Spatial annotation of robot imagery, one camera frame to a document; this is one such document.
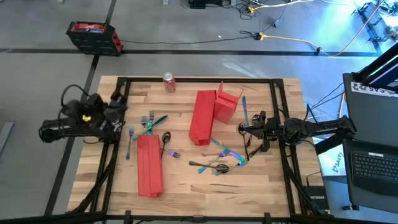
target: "red case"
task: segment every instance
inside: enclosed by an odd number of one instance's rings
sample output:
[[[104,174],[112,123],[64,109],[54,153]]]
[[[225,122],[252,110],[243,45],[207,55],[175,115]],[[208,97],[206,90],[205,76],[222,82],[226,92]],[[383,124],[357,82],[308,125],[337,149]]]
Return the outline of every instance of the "red case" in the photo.
[[[210,144],[216,91],[198,91],[193,109],[189,138],[198,146]]]
[[[159,197],[163,192],[158,135],[140,135],[137,141],[138,196]]]
[[[222,123],[228,124],[232,115],[236,110],[238,101],[243,93],[243,90],[239,97],[227,94],[223,92],[223,82],[221,82],[220,87],[217,91],[217,99],[215,103],[215,119],[221,121]]]

